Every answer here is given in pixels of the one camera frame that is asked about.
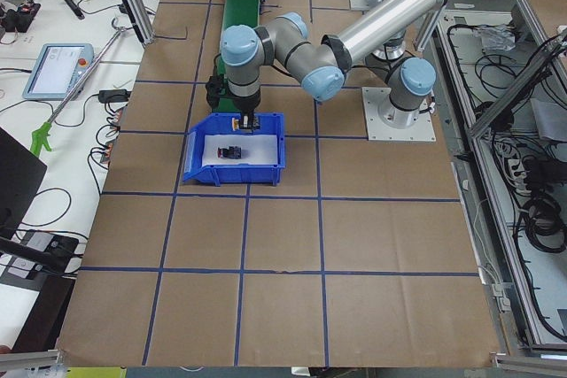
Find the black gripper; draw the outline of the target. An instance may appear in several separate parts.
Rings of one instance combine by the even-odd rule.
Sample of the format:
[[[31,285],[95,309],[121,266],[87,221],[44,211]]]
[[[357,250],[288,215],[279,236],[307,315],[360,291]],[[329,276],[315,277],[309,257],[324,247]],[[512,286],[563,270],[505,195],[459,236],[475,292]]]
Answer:
[[[251,131],[259,131],[260,118],[256,115],[253,116],[253,114],[254,110],[260,104],[260,87],[230,85],[229,93],[232,96],[234,106],[241,114],[239,129],[243,131],[247,130],[248,118],[252,117]]]

